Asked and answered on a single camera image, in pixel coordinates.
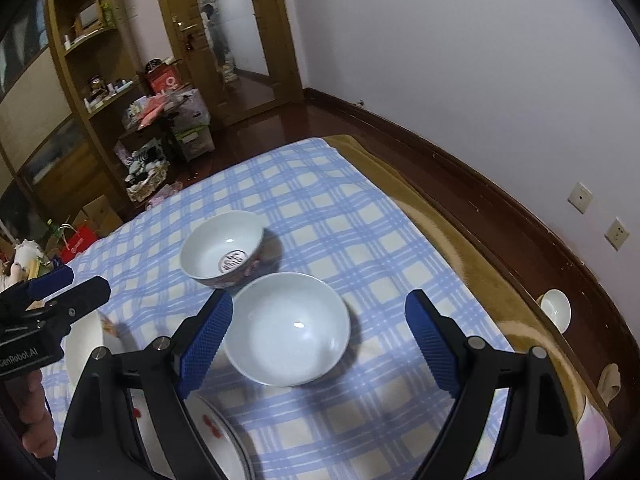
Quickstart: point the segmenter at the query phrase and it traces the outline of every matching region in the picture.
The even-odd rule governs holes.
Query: blue checkered cloth
[[[404,320],[423,289],[466,335],[507,340],[438,251],[400,209],[322,139],[252,158],[142,213],[71,263],[76,283],[96,274],[112,288],[100,310],[127,349],[171,335],[211,290],[178,265],[180,246],[205,219],[232,209],[263,216],[261,272],[292,270],[331,285],[352,316],[349,347],[325,377],[296,388],[245,379],[220,351],[200,394],[238,431],[258,478],[411,478],[453,405],[439,389]],[[60,435],[72,387],[64,361],[43,384]],[[486,468],[506,393],[492,406],[468,475]]]

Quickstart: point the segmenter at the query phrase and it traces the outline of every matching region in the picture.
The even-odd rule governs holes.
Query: human hand
[[[45,406],[42,372],[36,370],[11,382],[14,381],[20,381],[19,386],[14,384],[7,390],[18,407],[20,420],[27,425],[27,431],[22,436],[24,449],[36,458],[52,456],[58,438],[51,414]]]

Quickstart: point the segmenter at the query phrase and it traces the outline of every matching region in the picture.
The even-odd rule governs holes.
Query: red bag
[[[85,252],[94,242],[98,241],[98,237],[86,224],[83,224],[78,230],[71,228],[76,231],[75,234],[68,241],[64,236],[62,237],[66,247],[61,251],[60,258],[65,264],[68,264],[76,255]]]

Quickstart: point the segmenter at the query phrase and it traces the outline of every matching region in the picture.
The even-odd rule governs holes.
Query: wall outlet
[[[622,244],[629,238],[629,234],[628,229],[622,225],[620,219],[616,218],[604,237],[609,240],[615,250],[619,251]]]
[[[569,203],[574,206],[583,215],[587,211],[591,200],[593,200],[593,194],[589,191],[583,183],[578,182],[575,185],[574,190],[569,195]]]

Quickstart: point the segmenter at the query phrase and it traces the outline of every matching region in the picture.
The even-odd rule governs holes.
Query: bowl rim
[[[191,274],[190,272],[187,272],[187,270],[184,268],[184,265],[182,264],[182,254],[184,253],[184,246],[187,244],[187,241],[189,241],[189,239],[194,234],[196,234],[196,232],[198,232],[198,230],[200,228],[204,227],[208,222],[212,222],[215,219],[220,218],[222,216],[235,215],[235,214],[244,214],[246,216],[253,217],[255,219],[255,221],[256,221],[256,224],[260,226],[260,229],[262,229],[260,240],[256,244],[256,246],[255,246],[254,250],[251,252],[251,254],[248,254],[246,260],[242,264],[237,266],[235,269],[232,269],[232,270],[230,270],[228,272],[223,272],[221,274],[216,274],[215,276],[196,276],[195,274]],[[180,246],[180,253],[178,254],[178,263],[180,265],[180,270],[182,272],[184,272],[187,276],[189,276],[193,280],[218,280],[218,279],[224,278],[225,276],[233,274],[234,272],[238,272],[238,269],[241,269],[247,263],[249,263],[252,259],[254,259],[254,256],[258,253],[258,250],[260,250],[260,246],[262,245],[263,240],[264,240],[264,225],[262,224],[262,222],[260,221],[260,217],[256,213],[253,213],[251,211],[247,211],[245,209],[232,209],[231,211],[225,211],[223,213],[220,213],[220,214],[217,214],[217,215],[213,215],[213,216],[207,218],[202,224],[200,224],[198,227],[196,227],[193,231],[191,231],[191,233],[189,233],[189,236],[187,236],[185,238],[185,240],[182,242],[182,245]]]
[[[323,280],[320,280],[319,278],[316,278],[315,276],[311,276],[310,274],[305,274],[304,272],[292,272],[292,271],[272,272],[271,274],[266,274],[265,276],[261,276],[260,278],[257,278],[255,280],[253,280],[247,286],[243,287],[236,294],[236,296],[233,298],[233,301],[236,302],[238,297],[244,291],[246,291],[250,286],[254,285],[255,283],[263,282],[267,278],[273,278],[273,276],[284,275],[284,274],[294,275],[294,276],[304,276],[305,278],[311,278],[311,279],[315,280],[316,282],[321,283],[321,285],[324,285],[326,288],[328,288],[332,292],[332,294],[335,296],[335,298],[338,300],[338,302],[342,305],[342,307],[344,309],[344,314],[345,314],[346,320],[347,320],[347,337],[344,340],[344,345],[340,348],[340,351],[337,354],[337,358],[331,364],[331,366],[327,368],[327,370],[323,371],[322,373],[320,373],[318,375],[311,376],[311,377],[306,378],[303,381],[300,381],[300,382],[297,382],[297,383],[273,384],[273,383],[265,383],[264,381],[260,381],[260,380],[256,379],[255,377],[252,377],[250,374],[248,374],[244,370],[242,370],[242,367],[238,366],[238,363],[236,362],[236,360],[232,357],[232,355],[228,351],[228,343],[227,343],[226,334],[225,334],[225,338],[224,338],[224,340],[222,342],[222,346],[223,346],[223,349],[225,351],[226,357],[229,359],[229,362],[233,365],[233,367],[236,370],[238,370],[238,372],[240,372],[242,375],[244,375],[244,377],[246,377],[247,379],[251,379],[252,381],[255,381],[258,384],[263,384],[264,386],[274,386],[276,388],[292,388],[294,386],[300,386],[302,384],[307,384],[307,383],[310,383],[311,381],[315,381],[316,379],[319,379],[323,375],[329,373],[329,371],[331,371],[335,367],[335,365],[337,365],[338,362],[340,362],[340,359],[342,359],[342,357],[344,356],[344,353],[346,352],[347,347],[349,346],[349,341],[351,339],[351,316],[350,316],[350,311],[349,311],[349,308],[347,307],[347,304],[344,302],[344,300],[340,296],[340,294],[338,294],[331,285],[325,283]]]

